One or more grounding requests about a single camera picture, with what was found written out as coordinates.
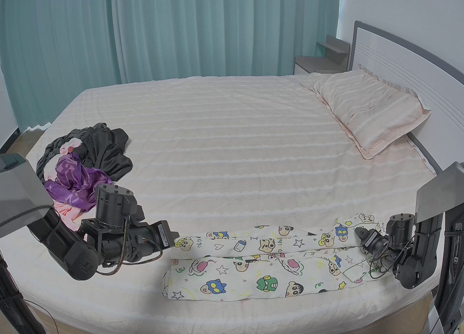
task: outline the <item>purple garment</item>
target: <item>purple garment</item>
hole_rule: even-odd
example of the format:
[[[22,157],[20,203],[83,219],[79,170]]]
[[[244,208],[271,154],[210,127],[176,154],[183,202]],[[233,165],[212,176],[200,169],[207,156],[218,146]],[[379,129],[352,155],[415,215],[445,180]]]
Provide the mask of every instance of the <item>purple garment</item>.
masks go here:
[[[56,170],[57,179],[46,181],[45,189],[54,200],[83,211],[96,205],[95,191],[98,185],[111,183],[105,172],[84,167],[79,156],[73,153],[60,157]]]

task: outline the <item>bed sheet wrinkle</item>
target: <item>bed sheet wrinkle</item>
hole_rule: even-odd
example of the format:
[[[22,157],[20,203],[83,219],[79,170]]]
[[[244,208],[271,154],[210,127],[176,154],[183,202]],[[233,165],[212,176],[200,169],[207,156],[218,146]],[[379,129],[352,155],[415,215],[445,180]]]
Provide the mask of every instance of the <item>bed sheet wrinkle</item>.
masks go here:
[[[328,224],[335,213],[375,212],[384,222],[413,213],[417,188],[432,178],[418,153],[400,138],[363,159],[330,111],[300,85],[304,79],[193,77],[85,91],[27,159],[35,166],[45,145],[73,127],[117,122],[130,137],[126,155],[134,163],[118,184],[134,191],[147,222],[166,219],[181,235],[255,225],[304,229]],[[125,333],[132,323],[140,334],[154,327],[173,334],[339,333],[418,300],[438,282],[436,272],[407,291],[387,277],[285,304],[283,298],[166,302],[160,284],[168,255],[83,283],[67,276],[27,230],[0,239],[0,249],[26,297],[96,334]]]

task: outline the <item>pillowcase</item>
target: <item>pillowcase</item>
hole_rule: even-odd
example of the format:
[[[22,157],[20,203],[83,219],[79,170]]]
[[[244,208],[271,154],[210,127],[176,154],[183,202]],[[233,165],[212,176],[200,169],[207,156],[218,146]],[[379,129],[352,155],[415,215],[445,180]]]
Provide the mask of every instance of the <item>pillowcase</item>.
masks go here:
[[[430,115],[412,90],[380,81],[365,69],[312,73],[304,87],[332,111],[365,159],[373,158]]]

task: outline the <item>curtain fold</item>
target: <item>curtain fold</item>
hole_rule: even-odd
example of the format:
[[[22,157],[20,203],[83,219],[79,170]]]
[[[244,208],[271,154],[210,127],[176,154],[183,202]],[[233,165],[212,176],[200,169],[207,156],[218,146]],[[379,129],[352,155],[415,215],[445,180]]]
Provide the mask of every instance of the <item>curtain fold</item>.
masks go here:
[[[286,75],[336,35],[339,0],[0,0],[20,129],[87,88],[193,75]]]

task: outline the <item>dark gray cloth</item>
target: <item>dark gray cloth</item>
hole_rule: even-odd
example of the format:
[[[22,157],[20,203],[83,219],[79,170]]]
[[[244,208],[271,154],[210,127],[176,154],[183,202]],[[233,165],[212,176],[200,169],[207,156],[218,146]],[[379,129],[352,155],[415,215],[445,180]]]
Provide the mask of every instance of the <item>dark gray cloth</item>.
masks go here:
[[[82,144],[73,150],[79,155],[82,165],[105,172],[113,181],[129,173],[131,160],[123,155],[129,139],[124,130],[105,126],[88,128],[80,138]]]
[[[47,147],[45,147],[45,152],[43,153],[43,156],[37,162],[37,167],[35,170],[35,174],[42,181],[42,183],[45,183],[44,174],[43,174],[45,165],[47,165],[47,163],[51,160],[52,157],[54,157],[56,154],[59,154],[59,149],[61,148],[61,146],[63,146],[67,141],[71,140],[71,138],[81,139],[89,128],[90,127],[82,128],[82,129],[73,129],[68,134],[62,137],[58,137],[52,143],[49,143]],[[106,128],[106,123],[99,122],[98,124],[95,124],[93,128],[94,129]]]

